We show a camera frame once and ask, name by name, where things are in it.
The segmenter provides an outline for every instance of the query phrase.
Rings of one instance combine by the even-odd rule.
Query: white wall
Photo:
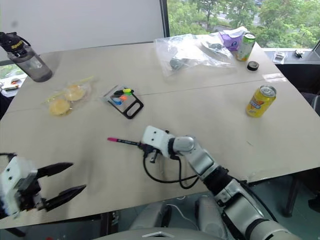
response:
[[[164,36],[159,0],[1,0],[0,10],[1,31],[17,32],[39,54]]]

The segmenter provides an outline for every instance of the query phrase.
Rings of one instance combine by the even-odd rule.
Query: floor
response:
[[[266,203],[280,224],[303,240],[320,240],[320,213],[308,207],[308,200],[314,196],[305,187],[302,187],[298,193],[293,216],[291,218],[282,216],[281,212],[287,201],[290,183],[290,176],[282,176],[253,186],[252,189]],[[208,194],[208,192],[204,192],[189,195],[185,200],[170,199],[167,203],[178,205],[183,214],[195,222],[195,201],[199,196]],[[127,230],[144,207],[137,206],[121,210],[119,212],[119,231]],[[172,209],[169,227],[195,228],[190,222],[181,218],[175,208]],[[100,221],[45,224],[21,227],[19,229],[26,232],[24,238],[15,237],[11,233],[1,229],[0,240],[91,240],[99,237]]]

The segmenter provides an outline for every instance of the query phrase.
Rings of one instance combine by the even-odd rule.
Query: window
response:
[[[21,87],[24,83],[27,74],[25,74],[17,65],[9,64],[0,66],[0,94],[5,97],[13,97],[17,94],[18,89],[7,89],[6,87],[16,86]]]
[[[262,48],[313,48],[319,0],[167,0],[170,36],[245,26]]]

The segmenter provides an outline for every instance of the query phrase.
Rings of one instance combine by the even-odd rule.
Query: table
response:
[[[127,55],[136,61],[128,61]],[[51,57],[59,60],[56,69]],[[249,182],[318,167],[320,119],[291,83],[272,83],[277,99],[263,117],[246,115],[245,106],[255,89],[269,84],[262,75],[280,73],[257,44],[250,59],[260,63],[257,72],[237,62],[235,72],[222,74],[225,69],[198,66],[189,75],[186,71],[166,81],[153,44],[47,54],[44,60],[55,71],[54,77],[44,83],[25,81],[0,122],[0,151],[17,152],[37,167],[74,163],[59,175],[40,179],[43,197],[82,184],[87,188],[53,211],[31,210],[15,220],[2,219],[0,228],[72,219],[206,191],[201,182],[189,190],[154,182],[144,173],[140,150],[107,142],[107,137],[138,141],[147,125],[176,136],[196,136],[231,175]],[[90,75],[99,78],[91,97],[71,114],[53,117],[41,107],[42,100],[67,80]],[[100,100],[118,83],[135,89],[145,103],[133,120]],[[182,162],[184,176],[191,175]],[[6,164],[0,162],[0,168]],[[178,163],[172,160],[159,158],[147,167],[158,178],[178,177]]]

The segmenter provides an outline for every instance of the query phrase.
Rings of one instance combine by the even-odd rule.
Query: can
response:
[[[236,59],[239,61],[247,61],[252,49],[254,48],[255,42],[256,36],[253,33],[247,32],[244,34],[239,49],[236,53]]]
[[[274,102],[276,95],[277,91],[273,86],[262,85],[255,91],[249,104],[246,106],[246,113],[251,117],[261,117]]]

